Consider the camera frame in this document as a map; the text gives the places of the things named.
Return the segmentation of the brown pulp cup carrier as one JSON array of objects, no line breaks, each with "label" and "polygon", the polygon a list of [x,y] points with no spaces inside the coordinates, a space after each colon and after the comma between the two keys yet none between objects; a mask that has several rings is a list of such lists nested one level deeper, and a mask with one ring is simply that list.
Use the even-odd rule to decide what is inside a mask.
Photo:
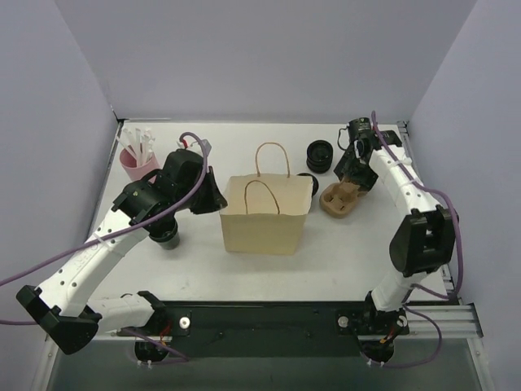
[{"label": "brown pulp cup carrier", "polygon": [[321,209],[333,218],[344,218],[357,206],[368,190],[348,177],[329,185],[320,195]]}]

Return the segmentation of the stack of black lids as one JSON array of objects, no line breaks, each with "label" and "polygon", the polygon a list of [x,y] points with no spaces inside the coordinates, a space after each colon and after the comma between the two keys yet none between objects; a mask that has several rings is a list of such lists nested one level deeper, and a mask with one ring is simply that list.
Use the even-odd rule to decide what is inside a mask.
[{"label": "stack of black lids", "polygon": [[333,161],[333,147],[326,140],[311,142],[306,150],[306,165],[316,174],[327,172]]}]

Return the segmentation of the black coffee cup lid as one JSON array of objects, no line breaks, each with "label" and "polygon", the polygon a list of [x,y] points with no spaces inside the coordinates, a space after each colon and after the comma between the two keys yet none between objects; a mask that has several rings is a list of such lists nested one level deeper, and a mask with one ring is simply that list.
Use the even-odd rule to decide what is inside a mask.
[{"label": "black coffee cup lid", "polygon": [[318,190],[319,183],[318,183],[317,178],[313,174],[310,174],[310,173],[299,173],[297,175],[301,176],[301,177],[310,178],[312,180],[313,187],[315,187]]}]

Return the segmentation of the brown paper takeout bag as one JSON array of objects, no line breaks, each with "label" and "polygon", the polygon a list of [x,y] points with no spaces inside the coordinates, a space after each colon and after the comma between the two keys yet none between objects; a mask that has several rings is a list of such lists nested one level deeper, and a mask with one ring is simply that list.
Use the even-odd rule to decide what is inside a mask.
[{"label": "brown paper takeout bag", "polygon": [[291,173],[286,149],[286,172],[261,172],[256,149],[253,174],[229,178],[224,195],[228,206],[220,211],[225,250],[289,256],[296,252],[312,204],[310,178]]}]

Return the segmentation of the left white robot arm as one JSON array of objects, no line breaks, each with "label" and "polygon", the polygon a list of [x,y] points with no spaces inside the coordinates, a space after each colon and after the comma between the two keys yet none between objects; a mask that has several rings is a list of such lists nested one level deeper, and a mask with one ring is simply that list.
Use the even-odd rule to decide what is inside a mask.
[{"label": "left white robot arm", "polygon": [[93,292],[143,240],[176,248],[176,212],[200,215],[226,205],[208,165],[208,147],[177,149],[163,168],[126,185],[88,242],[50,278],[23,286],[16,299],[64,354],[78,352],[101,332],[132,327],[155,335],[164,328],[166,307],[152,293],[94,300]]}]

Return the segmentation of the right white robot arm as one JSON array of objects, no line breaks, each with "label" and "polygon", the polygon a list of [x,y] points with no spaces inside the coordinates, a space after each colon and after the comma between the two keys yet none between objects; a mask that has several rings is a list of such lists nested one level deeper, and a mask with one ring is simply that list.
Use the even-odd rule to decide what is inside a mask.
[{"label": "right white robot arm", "polygon": [[371,306],[361,312],[363,327],[379,332],[428,275],[450,262],[457,239],[456,214],[445,208],[421,183],[398,134],[376,130],[370,118],[347,124],[349,144],[334,172],[359,197],[377,181],[387,189],[403,216],[389,244],[392,268],[370,291]]}]

